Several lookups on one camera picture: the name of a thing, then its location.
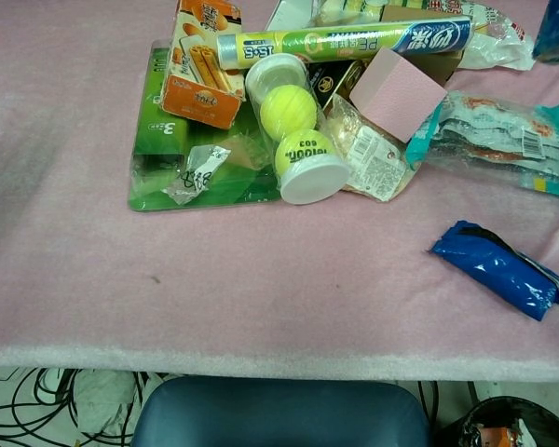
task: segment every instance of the clear plastic container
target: clear plastic container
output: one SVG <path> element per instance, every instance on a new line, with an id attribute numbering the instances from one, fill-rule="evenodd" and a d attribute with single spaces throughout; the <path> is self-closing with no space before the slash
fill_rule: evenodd
<path id="1" fill-rule="evenodd" d="M 272 152 L 281 197 L 304 205 L 339 191 L 348 181 L 348 164 L 336 149 L 306 66 L 291 54 L 269 56 L 248 72 L 246 89 Z"/>

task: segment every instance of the orange snack box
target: orange snack box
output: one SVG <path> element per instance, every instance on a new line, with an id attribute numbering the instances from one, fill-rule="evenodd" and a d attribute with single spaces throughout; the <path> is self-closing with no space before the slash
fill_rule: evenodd
<path id="1" fill-rule="evenodd" d="M 179 0 L 161 108 L 230 129 L 244 101 L 244 77 L 217 61 L 217 36 L 242 31 L 240 10 L 225 0 Z"/>

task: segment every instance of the white lid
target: white lid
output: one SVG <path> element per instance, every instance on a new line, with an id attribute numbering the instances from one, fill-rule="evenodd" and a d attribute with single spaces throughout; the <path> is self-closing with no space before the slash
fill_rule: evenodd
<path id="1" fill-rule="evenodd" d="M 307 68 L 293 54 L 277 53 L 261 59 L 246 75 L 245 86 L 251 102 L 259 105 L 267 93 L 279 86 L 307 87 Z"/>
<path id="2" fill-rule="evenodd" d="M 342 189 L 349 173 L 346 162 L 334 154 L 303 158 L 281 176 L 281 198 L 293 205 L 318 202 Z"/>

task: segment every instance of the plastic lid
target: plastic lid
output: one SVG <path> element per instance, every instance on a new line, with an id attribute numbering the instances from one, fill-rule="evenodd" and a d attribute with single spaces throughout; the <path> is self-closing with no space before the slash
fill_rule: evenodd
<path id="1" fill-rule="evenodd" d="M 261 105 L 267 93 L 279 86 L 307 86 L 307 68 L 292 54 L 272 54 L 259 60 L 246 75 L 245 86 L 251 102 Z"/>
<path id="2" fill-rule="evenodd" d="M 235 34 L 217 36 L 217 58 L 222 70 L 232 70 L 239 67 L 239 54 Z"/>
<path id="3" fill-rule="evenodd" d="M 333 154 L 310 156 L 291 165 L 280 179 L 281 198 L 293 205 L 314 203 L 342 189 L 348 165 Z"/>

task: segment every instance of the number 3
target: number 3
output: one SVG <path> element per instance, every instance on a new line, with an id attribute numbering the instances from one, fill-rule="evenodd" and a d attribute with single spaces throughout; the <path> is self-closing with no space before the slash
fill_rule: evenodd
<path id="1" fill-rule="evenodd" d="M 164 133 L 166 135 L 171 135 L 172 133 L 174 133 L 174 126 L 176 126 L 176 123 L 166 123 L 166 125 L 164 126 Z"/>

